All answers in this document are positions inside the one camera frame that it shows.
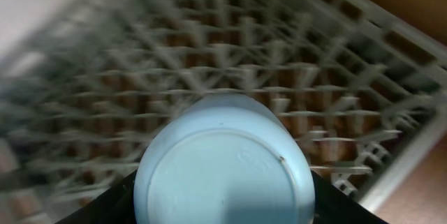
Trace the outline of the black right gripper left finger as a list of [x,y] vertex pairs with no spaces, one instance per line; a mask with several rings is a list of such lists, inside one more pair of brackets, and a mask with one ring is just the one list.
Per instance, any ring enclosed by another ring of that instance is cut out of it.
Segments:
[[136,173],[134,171],[57,224],[136,224],[133,206]]

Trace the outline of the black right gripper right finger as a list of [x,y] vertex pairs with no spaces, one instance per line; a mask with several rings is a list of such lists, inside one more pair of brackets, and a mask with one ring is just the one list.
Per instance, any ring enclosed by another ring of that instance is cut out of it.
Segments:
[[313,224],[387,224],[312,172],[315,188]]

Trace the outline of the light blue cup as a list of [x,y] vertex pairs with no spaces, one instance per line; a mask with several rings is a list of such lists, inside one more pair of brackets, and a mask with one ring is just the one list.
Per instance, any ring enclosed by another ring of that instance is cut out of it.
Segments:
[[308,162],[278,118],[253,98],[207,96],[146,149],[133,192],[138,223],[310,223]]

